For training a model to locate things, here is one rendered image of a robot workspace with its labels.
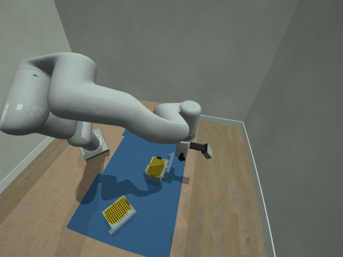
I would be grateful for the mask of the blue bench mat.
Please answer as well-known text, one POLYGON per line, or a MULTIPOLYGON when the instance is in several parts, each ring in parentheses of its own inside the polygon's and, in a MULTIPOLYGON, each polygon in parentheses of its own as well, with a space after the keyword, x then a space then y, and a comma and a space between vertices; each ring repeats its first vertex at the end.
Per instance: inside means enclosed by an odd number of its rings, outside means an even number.
POLYGON ((102 174, 97 174, 66 228, 146 257, 170 257, 185 161, 175 156, 161 181, 146 178, 152 156, 167 159, 177 144, 149 142, 125 129, 102 174), (112 235, 102 213, 121 196, 136 210, 112 235))

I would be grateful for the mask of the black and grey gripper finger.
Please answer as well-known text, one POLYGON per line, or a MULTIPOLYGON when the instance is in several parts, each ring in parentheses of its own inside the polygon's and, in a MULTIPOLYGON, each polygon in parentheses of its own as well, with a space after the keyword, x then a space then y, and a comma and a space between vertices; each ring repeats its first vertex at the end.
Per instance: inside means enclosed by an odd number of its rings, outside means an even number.
POLYGON ((180 154, 180 156, 178 157, 178 159, 179 159, 180 161, 185 161, 185 158, 184 158, 183 153, 180 154))

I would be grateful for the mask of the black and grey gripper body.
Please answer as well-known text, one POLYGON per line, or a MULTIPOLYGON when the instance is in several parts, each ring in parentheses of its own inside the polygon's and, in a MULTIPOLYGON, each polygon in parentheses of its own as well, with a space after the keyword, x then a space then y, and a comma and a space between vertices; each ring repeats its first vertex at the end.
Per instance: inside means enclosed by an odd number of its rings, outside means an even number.
POLYGON ((191 141, 182 141, 177 143, 175 156, 179 157, 180 153, 184 153, 184 158, 187 157, 191 141))

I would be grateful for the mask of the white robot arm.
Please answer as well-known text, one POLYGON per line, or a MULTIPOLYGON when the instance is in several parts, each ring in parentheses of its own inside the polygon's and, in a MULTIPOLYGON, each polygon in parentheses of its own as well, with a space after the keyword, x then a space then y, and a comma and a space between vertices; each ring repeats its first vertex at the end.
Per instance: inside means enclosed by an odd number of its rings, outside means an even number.
POLYGON ((197 102, 163 103, 151 112, 128 93, 96 85, 96 74, 96 64, 74 52, 22 61, 0 111, 0 130, 67 139, 89 154, 102 147, 93 123, 120 126, 153 143, 195 138, 201 114, 197 102))

